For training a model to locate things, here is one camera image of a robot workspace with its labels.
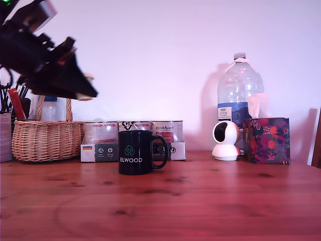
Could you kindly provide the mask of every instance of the large water jug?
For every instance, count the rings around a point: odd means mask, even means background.
[[[249,65],[245,53],[234,55],[234,62],[218,85],[218,121],[233,121],[242,128],[248,113],[248,97],[263,93],[261,76]]]

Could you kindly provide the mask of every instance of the clear plastic bottle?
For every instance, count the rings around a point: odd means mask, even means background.
[[[61,110],[57,97],[46,96],[42,106],[42,121],[61,121]]]
[[[247,63],[245,53],[234,55],[232,66],[218,85],[218,121],[233,121],[242,128],[248,113],[248,97],[263,93],[263,82],[258,73]]]

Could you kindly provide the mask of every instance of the black mug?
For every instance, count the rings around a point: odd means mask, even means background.
[[[152,142],[160,139],[165,146],[163,163],[152,162]],[[165,166],[169,152],[165,139],[154,136],[152,131],[121,131],[118,132],[119,142],[119,173],[123,175],[143,175]]]

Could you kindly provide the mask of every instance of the tissue paper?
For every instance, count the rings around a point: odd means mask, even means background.
[[[252,118],[269,118],[269,101],[266,93],[254,94],[248,98],[249,114]]]

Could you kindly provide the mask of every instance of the metal can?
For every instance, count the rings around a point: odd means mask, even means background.
[[[85,122],[82,144],[118,143],[118,122]]]
[[[183,121],[152,121],[152,133],[162,136],[166,142],[184,142]]]
[[[138,122],[118,122],[119,131],[151,131],[151,122],[148,121],[138,121]]]

